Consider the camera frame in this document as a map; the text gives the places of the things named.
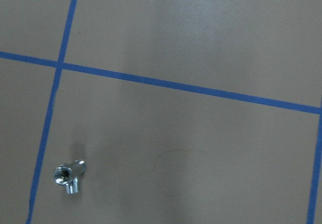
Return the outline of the chrome elbow pipe fitting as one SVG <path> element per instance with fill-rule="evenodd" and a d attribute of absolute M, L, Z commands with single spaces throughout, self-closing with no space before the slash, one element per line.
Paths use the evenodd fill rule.
<path fill-rule="evenodd" d="M 79 192 L 79 180 L 86 172 L 84 160 L 76 160 L 70 164 L 57 166 L 53 172 L 53 179 L 56 184 L 64 186 L 67 194 L 76 194 Z"/>

